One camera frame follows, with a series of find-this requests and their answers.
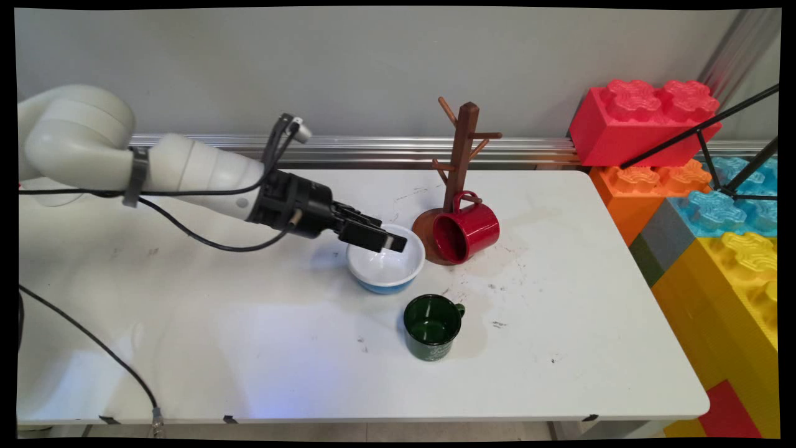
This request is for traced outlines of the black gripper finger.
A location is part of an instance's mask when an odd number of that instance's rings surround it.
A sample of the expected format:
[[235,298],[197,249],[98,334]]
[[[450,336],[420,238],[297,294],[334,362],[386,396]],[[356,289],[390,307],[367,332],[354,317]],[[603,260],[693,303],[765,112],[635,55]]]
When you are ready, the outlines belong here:
[[346,222],[339,230],[339,239],[375,253],[380,253],[384,249],[401,253],[407,244],[406,237],[361,222]]
[[382,225],[381,220],[364,215],[360,210],[342,202],[333,202],[333,214],[336,219],[343,222],[359,222],[364,226],[373,226],[376,228],[380,228]]

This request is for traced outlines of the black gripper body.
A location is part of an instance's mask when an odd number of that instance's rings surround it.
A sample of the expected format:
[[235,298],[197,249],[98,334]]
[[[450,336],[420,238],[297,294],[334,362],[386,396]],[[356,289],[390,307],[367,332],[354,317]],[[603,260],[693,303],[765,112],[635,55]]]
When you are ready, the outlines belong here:
[[338,233],[341,220],[335,212],[329,187],[281,170],[272,170],[258,190],[248,221],[304,238],[318,238],[324,230]]

